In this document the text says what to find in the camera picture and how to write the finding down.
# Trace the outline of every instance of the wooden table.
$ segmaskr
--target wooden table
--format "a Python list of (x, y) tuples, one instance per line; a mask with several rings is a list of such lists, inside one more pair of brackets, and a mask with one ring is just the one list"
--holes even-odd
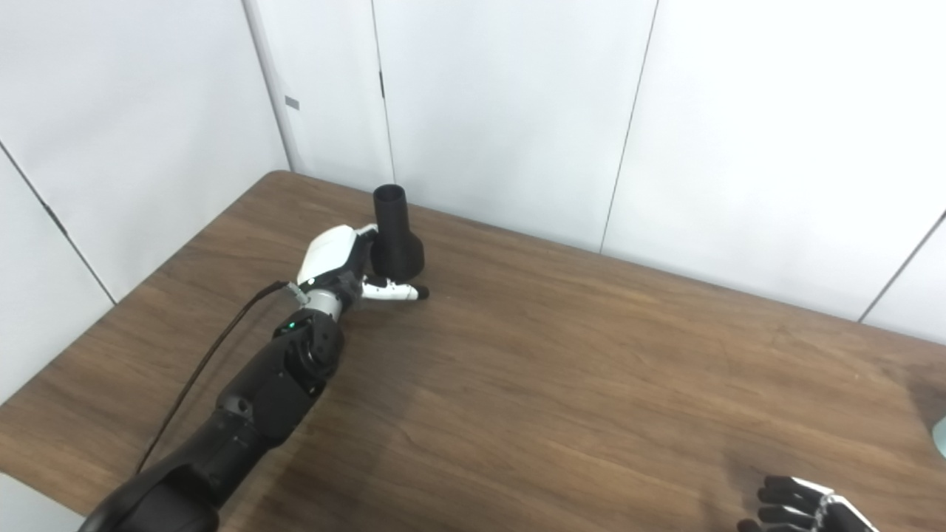
[[(884, 532), (946, 530), (928, 434), (946, 347), (411, 217), (430, 300), (344, 318), (341, 371), (223, 530), (730, 531), (767, 472), (837, 488)], [(264, 178), (0, 408), (0, 470), (87, 513), (239, 307), (293, 278), (315, 235), (372, 218), (364, 192)], [(251, 312), (157, 456), (293, 308)]]

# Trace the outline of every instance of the black cable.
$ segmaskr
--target black cable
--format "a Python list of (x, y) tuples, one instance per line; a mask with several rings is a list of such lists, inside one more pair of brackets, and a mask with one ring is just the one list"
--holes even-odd
[(181, 408), (181, 403), (184, 402), (184, 398), (187, 397), (187, 392), (190, 391), (190, 388), (194, 385), (194, 382), (201, 375), (204, 367), (207, 366), (207, 363), (210, 362), (210, 358), (214, 356), (214, 353), (217, 351), (220, 344), (226, 339), (226, 337), (233, 331), (234, 327), (237, 326), (239, 321), (243, 319), (243, 316), (256, 304), (260, 299), (266, 297), (267, 295), (274, 293), (286, 286), (288, 286), (287, 281), (276, 281), (270, 286), (264, 288), (263, 290), (256, 293), (250, 301), (247, 301), (246, 305), (240, 309), (240, 312), (234, 316), (234, 319), (230, 320), (230, 325), (228, 325), (220, 336), (217, 337), (217, 340), (214, 342), (210, 349), (207, 349), (207, 352), (203, 355), (201, 361), (197, 364), (197, 367), (194, 368), (193, 373), (190, 374), (190, 379), (187, 380), (187, 383), (184, 384), (184, 388), (181, 389), (181, 392), (178, 394), (178, 397), (174, 400), (174, 404), (171, 405), (170, 410), (167, 411), (165, 419), (161, 422), (161, 426), (158, 428), (157, 434), (154, 435), (154, 438), (148, 444), (148, 448), (145, 449), (145, 453), (141, 455), (141, 459), (138, 460), (138, 465), (134, 468), (134, 474), (141, 472), (141, 469), (145, 467), (145, 462), (148, 462), (148, 458), (151, 456), (151, 452), (154, 451), (154, 447), (158, 444), (158, 440), (161, 439), (161, 436), (165, 433), (167, 425), (170, 424), (171, 419), (174, 418), (174, 415), (177, 413), (178, 409)]

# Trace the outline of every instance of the white wall panel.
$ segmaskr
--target white wall panel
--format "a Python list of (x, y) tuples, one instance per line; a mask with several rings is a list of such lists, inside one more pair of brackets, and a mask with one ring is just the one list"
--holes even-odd
[(0, 403), (112, 307), (2, 151), (0, 303)]
[(864, 323), (946, 344), (946, 224), (940, 224)]
[(376, 0), (412, 202), (597, 250), (654, 0)]
[(857, 319), (946, 198), (946, 6), (660, 4), (604, 252)]
[(10, 2), (0, 50), (0, 138), (116, 298), (287, 165), (237, 2)]
[(246, 5), (293, 168), (363, 190), (390, 183), (371, 0)]
[(0, 473), (0, 530), (72, 532), (83, 521), (78, 513)]

